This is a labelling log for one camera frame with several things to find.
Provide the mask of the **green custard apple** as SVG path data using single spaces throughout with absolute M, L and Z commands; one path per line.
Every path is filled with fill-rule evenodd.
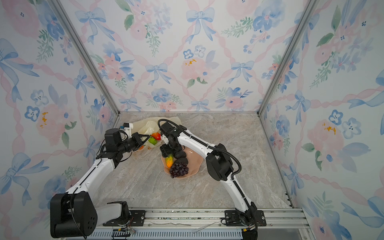
M 156 140 L 154 137 L 150 137 L 148 142 L 152 145 L 156 145 L 158 143 L 158 140 Z

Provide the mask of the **red yellow peach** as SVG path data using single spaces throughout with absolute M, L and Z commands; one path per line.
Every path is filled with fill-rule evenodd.
M 157 140 L 157 141 L 160 141 L 160 140 L 162 139 L 160 133 L 153 133 L 153 134 L 152 134 L 152 137 L 153 137 L 155 140 Z

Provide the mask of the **yellow plastic bag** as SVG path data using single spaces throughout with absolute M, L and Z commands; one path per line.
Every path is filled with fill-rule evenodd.
M 172 117 L 172 118 L 165 118 L 165 117 L 151 117 L 146 118 L 137 122 L 133 123 L 133 130 L 132 132 L 138 132 L 142 135 L 151 135 L 153 133 L 160 133 L 160 128 L 158 126 L 158 120 L 160 119 L 167 119 L 170 120 L 178 125 L 180 125 L 182 122 L 178 117 Z M 150 142 L 150 140 L 146 141 L 142 147 L 139 148 L 139 150 L 150 150 L 155 147 L 159 147 L 164 142 L 162 140 L 157 141 L 157 143 L 154 145 Z

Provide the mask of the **dark avocado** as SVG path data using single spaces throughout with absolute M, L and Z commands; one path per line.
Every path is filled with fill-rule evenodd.
M 178 165 L 183 165 L 183 166 L 187 166 L 189 163 L 188 159 L 187 158 L 179 158 L 177 159 L 174 164 L 178 164 Z
M 175 159 L 181 159 L 181 158 L 186 158 L 187 154 L 184 151 L 179 151 L 174 153 L 174 158 Z

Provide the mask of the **green yellow cucumber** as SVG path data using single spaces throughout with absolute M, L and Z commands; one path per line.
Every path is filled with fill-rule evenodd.
M 174 164 L 174 156 L 170 154 L 167 157 L 165 157 L 165 163 L 166 163 L 166 167 L 170 169 Z

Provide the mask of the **purple grape bunch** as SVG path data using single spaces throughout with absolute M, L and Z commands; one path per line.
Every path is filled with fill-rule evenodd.
M 172 178 L 182 177 L 189 173 L 189 168 L 185 163 L 174 163 L 170 168 Z

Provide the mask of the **pink scalloped plate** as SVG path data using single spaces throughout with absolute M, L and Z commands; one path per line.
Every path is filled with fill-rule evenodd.
M 186 148 L 184 147 L 184 152 L 187 154 L 187 159 L 189 161 L 187 167 L 189 168 L 189 173 L 186 174 L 185 176 L 182 176 L 182 177 L 177 177 L 177 178 L 174 178 L 174 179 L 185 179 L 185 178 L 188 178 L 190 176 L 193 176 L 195 175 L 198 171 L 199 171 L 199 168 L 202 164 L 202 162 L 205 160 L 203 157 L 201 157 L 200 155 L 198 155 L 196 152 L 194 152 L 193 150 L 191 150 L 190 148 Z M 166 167 L 166 163 L 165 163 L 165 158 L 161 157 L 161 160 L 162 160 L 162 163 L 164 165 L 164 172 L 168 175 L 170 175 L 170 169 L 168 169 Z

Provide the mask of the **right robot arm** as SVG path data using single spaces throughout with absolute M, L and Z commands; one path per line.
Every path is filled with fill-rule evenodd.
M 238 218 L 231 220 L 227 217 L 226 225 L 239 224 L 253 230 L 267 224 L 263 212 L 247 197 L 236 179 L 236 174 L 242 170 L 240 162 L 227 152 L 224 145 L 206 143 L 183 128 L 171 127 L 167 130 L 160 127 L 160 130 L 164 141 L 160 147 L 162 157 L 166 162 L 171 157 L 174 159 L 172 164 L 166 163 L 172 178 L 183 177 L 192 170 L 188 166 L 192 161 L 187 158 L 183 149 L 189 148 L 206 160 L 208 174 L 224 186 L 234 202 L 235 215 Z

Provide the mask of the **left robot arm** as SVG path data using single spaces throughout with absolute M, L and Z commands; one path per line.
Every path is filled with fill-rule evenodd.
M 125 153 L 133 153 L 150 138 L 139 133 L 128 134 L 121 128 L 109 129 L 94 164 L 81 179 L 63 194 L 50 201 L 50 232 L 52 238 L 82 237 L 107 222 L 127 227 L 132 217 L 125 201 L 104 207 L 94 206 L 94 196 L 107 176 L 112 173 Z

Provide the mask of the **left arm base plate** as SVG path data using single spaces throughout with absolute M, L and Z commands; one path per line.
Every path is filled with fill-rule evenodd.
M 119 217 L 103 223 L 103 227 L 143 227 L 145 216 L 145 210 L 130 210 L 128 216 Z

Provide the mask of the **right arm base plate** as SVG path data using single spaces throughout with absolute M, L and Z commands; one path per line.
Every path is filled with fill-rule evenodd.
M 228 227 L 265 227 L 267 225 L 264 212 L 256 210 L 253 214 L 248 211 L 242 213 L 238 210 L 226 210 L 225 217 L 222 218 L 221 223 Z

